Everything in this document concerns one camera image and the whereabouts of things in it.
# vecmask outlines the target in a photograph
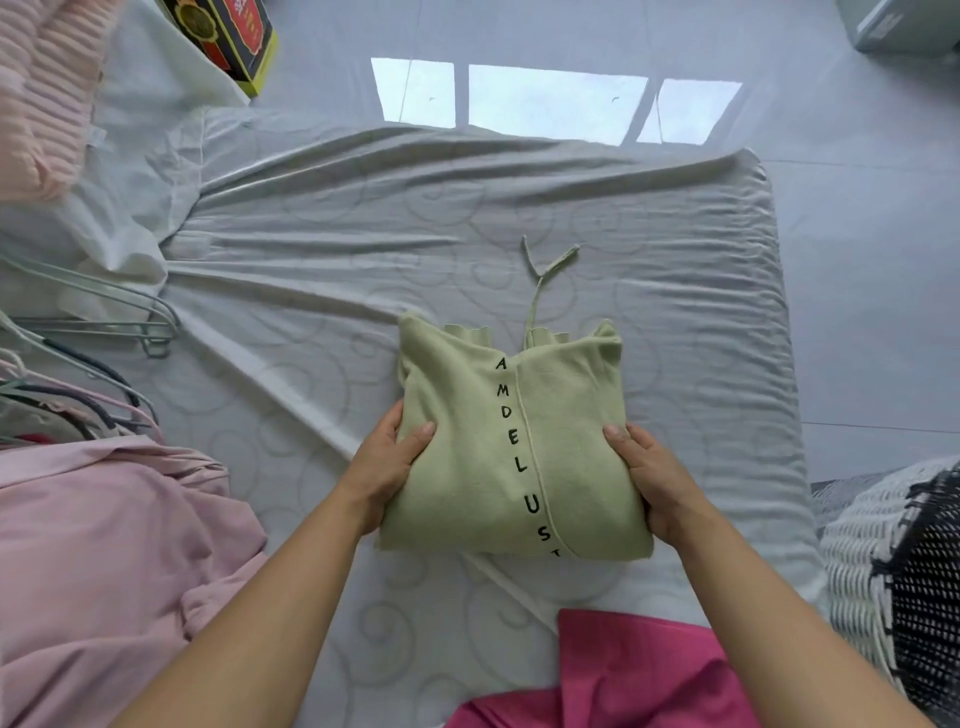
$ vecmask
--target black and white woven basket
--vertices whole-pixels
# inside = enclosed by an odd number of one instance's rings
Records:
[[[833,628],[938,725],[960,726],[960,459],[876,479],[821,546]]]

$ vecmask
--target bed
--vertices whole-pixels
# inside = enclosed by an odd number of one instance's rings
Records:
[[[231,470],[276,549],[401,394],[396,321],[521,346],[543,265],[580,245],[539,323],[624,339],[629,417],[690,468],[826,613],[770,184],[748,151],[675,165],[478,129],[204,119],[201,197],[164,245],[184,336],[111,361],[168,439]],[[563,606],[705,624],[676,554],[649,561],[358,552],[301,725],[443,722],[477,694],[553,684]]]

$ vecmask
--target light green knit top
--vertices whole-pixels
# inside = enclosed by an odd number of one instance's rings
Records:
[[[538,274],[518,354],[496,349],[488,328],[400,317],[398,434],[427,421],[437,434],[387,507],[380,547],[650,556],[642,500],[602,432],[626,421],[620,337],[609,321],[577,341],[533,326],[542,287],[577,250]]]

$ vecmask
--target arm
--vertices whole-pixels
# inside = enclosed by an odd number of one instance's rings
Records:
[[[704,613],[766,728],[932,728],[824,624],[710,504],[674,454],[644,429],[604,428],[677,549]]]
[[[396,441],[398,402],[336,488],[112,728],[261,728],[297,717],[360,537],[434,433]]]

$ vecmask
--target box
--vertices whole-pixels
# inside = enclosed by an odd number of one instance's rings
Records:
[[[248,96],[257,96],[276,49],[260,0],[157,0],[171,20]]]
[[[942,56],[960,42],[960,0],[837,0],[853,47]]]

